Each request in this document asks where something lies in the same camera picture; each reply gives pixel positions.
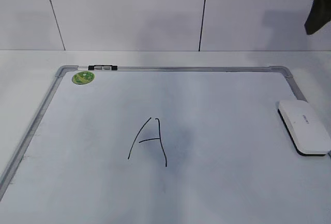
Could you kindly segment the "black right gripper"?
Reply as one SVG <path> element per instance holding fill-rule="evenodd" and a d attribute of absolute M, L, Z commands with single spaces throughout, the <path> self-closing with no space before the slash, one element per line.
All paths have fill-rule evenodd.
<path fill-rule="evenodd" d="M 308 18 L 304 24 L 307 35 L 313 35 L 330 22 L 330 0 L 313 0 Z"/>

